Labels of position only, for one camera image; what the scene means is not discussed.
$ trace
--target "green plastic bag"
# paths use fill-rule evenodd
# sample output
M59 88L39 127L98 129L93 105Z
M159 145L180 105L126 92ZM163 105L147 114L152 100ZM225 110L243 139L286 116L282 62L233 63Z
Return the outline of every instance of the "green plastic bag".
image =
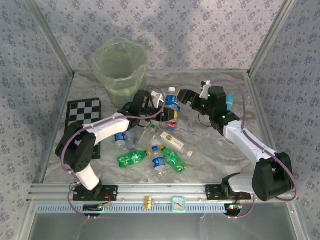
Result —
M122 37L107 40L92 55L92 69L106 88L113 105L119 109L147 85L146 51L138 43Z

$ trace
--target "bottle cap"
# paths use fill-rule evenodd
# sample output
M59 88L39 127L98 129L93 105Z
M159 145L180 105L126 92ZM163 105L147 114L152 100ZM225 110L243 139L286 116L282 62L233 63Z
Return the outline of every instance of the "bottle cap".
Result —
M158 130L157 126L154 125L154 124L152 124L152 125L150 126L150 128L153 128L153 129L155 129L155 130Z
M188 151L188 153L186 155L190 158L192 156L192 154L194 154L193 151Z

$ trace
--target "patterned wallpaper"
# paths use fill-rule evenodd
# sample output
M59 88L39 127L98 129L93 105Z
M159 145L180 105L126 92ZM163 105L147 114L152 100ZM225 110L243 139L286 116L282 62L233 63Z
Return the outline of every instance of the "patterned wallpaper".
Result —
M0 239L11 240L69 80L24 2L0 8Z
M311 235L320 239L320 2L298 0L254 77L276 148L292 159Z
M247 70L284 0L38 0L75 71L112 37L145 46L153 70Z

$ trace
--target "marble-patterned surface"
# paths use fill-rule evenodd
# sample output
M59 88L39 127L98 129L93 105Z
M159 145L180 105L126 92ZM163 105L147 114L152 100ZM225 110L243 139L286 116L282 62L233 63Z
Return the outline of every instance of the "marble-patterned surface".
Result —
M173 86L179 89L191 89L200 93L200 82L207 80L229 79L241 85L245 93L247 107L246 126L258 138L260 131L254 114L250 96L242 72L235 73L148 73L147 84L156 85L163 90ZM235 102L233 112L240 118L243 116L241 95L236 86L230 83L219 83L227 94L233 93ZM93 74L76 74L69 92L69 101L100 98L102 118L114 114L117 109L112 105L106 89L98 82ZM49 160L45 183L71 183L73 178L61 169L60 159L55 155L55 149L64 133L67 107L64 109L63 119L59 123L59 131ZM209 118L200 116L201 121L208 125ZM128 168L119 168L115 151L114 138L110 137L101 142L101 159L91 161L91 165L104 183L209 183L220 182L221 178L235 173L253 173L253 166L244 154L230 141L226 140L213 128L199 123L198 113L190 107L181 106L179 123L175 135L193 150L191 157L185 157L187 169L177 174L167 166L167 177L159 180L153 170L152 160L145 159L141 163Z

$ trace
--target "checkerboard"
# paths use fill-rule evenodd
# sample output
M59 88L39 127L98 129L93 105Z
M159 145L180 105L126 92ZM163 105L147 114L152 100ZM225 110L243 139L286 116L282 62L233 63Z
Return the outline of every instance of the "checkerboard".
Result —
M91 124L101 120L101 102L99 98L91 98L84 100L69 101L66 110L65 128L64 131L73 124L78 122L81 125ZM94 147L92 159L101 157L100 143Z

